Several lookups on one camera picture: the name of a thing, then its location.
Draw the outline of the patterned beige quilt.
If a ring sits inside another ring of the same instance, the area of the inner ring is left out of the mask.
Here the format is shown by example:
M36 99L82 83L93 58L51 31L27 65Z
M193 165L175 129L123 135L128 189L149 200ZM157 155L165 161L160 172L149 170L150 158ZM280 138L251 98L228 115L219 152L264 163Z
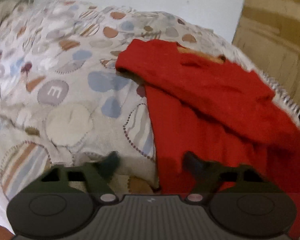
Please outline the patterned beige quilt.
M8 202L55 164L76 166L117 151L114 190L128 192L129 177L158 185L143 88L115 70L135 38L179 42L256 69L213 31L166 12L0 3L0 226L11 228Z

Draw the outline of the red long-sleeve shirt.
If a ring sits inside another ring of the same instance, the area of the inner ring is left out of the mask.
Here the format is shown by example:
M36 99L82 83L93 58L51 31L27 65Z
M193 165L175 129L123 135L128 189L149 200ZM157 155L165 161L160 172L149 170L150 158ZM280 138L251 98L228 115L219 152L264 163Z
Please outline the red long-sleeve shirt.
M300 128L254 71L176 42L138 39L115 67L143 81L162 193L186 195L194 186L181 167L186 151L226 166L248 164L294 200L290 236L300 237Z

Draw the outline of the wooden wardrobe panel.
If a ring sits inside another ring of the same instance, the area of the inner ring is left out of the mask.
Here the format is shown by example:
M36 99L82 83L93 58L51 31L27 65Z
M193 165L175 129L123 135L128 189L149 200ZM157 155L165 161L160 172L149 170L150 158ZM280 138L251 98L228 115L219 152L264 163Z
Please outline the wooden wardrobe panel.
M233 44L300 106L300 0L245 0Z

